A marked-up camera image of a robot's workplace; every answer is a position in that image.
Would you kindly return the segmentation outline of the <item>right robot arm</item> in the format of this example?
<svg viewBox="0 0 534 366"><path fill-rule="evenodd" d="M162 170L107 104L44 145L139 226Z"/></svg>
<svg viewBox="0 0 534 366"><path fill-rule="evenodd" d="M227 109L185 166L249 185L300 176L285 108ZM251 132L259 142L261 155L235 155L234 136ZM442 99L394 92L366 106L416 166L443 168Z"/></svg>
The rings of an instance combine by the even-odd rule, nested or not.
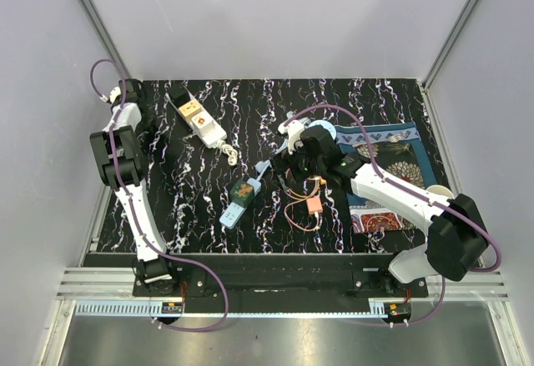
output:
<svg viewBox="0 0 534 366"><path fill-rule="evenodd" d="M321 125L293 121L279 125L278 133L285 138L274 157L282 184L320 176L332 188L384 206L426 235L425 243L399 252L379 275L386 295L397 296L410 282L432 275L460 282L487 249L481 215L466 195L430 193L379 167L372 154L343 153Z"/></svg>

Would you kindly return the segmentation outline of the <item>beige travel adapter cube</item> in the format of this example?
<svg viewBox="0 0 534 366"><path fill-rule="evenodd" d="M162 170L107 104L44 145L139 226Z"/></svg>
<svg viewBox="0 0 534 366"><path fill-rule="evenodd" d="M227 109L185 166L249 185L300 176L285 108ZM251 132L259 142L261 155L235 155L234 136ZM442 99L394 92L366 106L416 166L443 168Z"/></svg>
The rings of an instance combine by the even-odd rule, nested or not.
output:
<svg viewBox="0 0 534 366"><path fill-rule="evenodd" d="M188 103L179 107L179 113L184 118L193 117L199 110L199 105L194 101L189 101Z"/></svg>

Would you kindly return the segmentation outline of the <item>green cube socket adapter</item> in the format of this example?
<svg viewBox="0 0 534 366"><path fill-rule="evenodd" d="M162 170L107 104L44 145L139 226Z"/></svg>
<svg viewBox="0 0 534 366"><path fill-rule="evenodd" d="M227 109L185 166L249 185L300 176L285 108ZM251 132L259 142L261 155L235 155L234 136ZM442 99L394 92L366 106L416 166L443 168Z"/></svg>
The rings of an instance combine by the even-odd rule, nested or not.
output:
<svg viewBox="0 0 534 366"><path fill-rule="evenodd" d="M231 202L242 208L247 208L254 200L254 196L254 186L243 180L238 180L229 192Z"/></svg>

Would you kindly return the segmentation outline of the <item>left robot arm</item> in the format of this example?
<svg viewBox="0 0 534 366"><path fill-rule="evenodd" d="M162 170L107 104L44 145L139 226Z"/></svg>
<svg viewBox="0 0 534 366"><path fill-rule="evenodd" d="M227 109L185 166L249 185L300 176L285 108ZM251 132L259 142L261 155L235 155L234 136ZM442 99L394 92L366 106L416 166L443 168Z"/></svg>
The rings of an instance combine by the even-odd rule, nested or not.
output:
<svg viewBox="0 0 534 366"><path fill-rule="evenodd" d="M134 269L138 284L169 296L179 289L180 276L163 256L168 249L149 205L147 167L135 133L142 121L140 104L144 99L145 92L139 80L121 80L110 93L108 124L92 133L89 141L99 177L113 190L126 213L135 242Z"/></svg>

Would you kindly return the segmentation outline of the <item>white cube socket adapter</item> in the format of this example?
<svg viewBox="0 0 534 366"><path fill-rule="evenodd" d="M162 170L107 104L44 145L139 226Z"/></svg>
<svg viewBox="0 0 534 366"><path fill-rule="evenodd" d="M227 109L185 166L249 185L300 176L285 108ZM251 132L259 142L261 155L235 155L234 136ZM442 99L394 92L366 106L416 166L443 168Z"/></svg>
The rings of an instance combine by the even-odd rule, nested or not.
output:
<svg viewBox="0 0 534 366"><path fill-rule="evenodd" d="M212 118L208 113L201 112L193 116L191 122L195 129L199 131L207 131L210 129Z"/></svg>

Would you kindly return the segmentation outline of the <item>light blue power strip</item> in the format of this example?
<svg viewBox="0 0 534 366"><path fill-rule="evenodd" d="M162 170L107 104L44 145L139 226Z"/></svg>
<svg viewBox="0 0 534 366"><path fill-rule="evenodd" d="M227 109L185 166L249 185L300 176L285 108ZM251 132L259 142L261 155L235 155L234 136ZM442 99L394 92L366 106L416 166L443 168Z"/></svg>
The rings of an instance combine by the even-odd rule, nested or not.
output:
<svg viewBox="0 0 534 366"><path fill-rule="evenodd" d="M249 178L245 181L254 186L255 196L259 193L261 189L261 182L254 178ZM219 221L224 228L232 229L236 226L239 219L243 216L246 208L242 208L236 203L232 203L230 199L229 206L224 210Z"/></svg>

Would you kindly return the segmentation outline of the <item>white multicolour power strip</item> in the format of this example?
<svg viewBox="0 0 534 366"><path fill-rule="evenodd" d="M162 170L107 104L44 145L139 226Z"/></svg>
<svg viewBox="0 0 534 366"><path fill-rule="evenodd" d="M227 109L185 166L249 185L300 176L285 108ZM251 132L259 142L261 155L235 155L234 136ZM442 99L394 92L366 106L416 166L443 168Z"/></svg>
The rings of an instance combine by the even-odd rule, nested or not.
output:
<svg viewBox="0 0 534 366"><path fill-rule="evenodd" d="M187 88L173 87L165 98L205 147L219 148L225 144L225 130Z"/></svg>

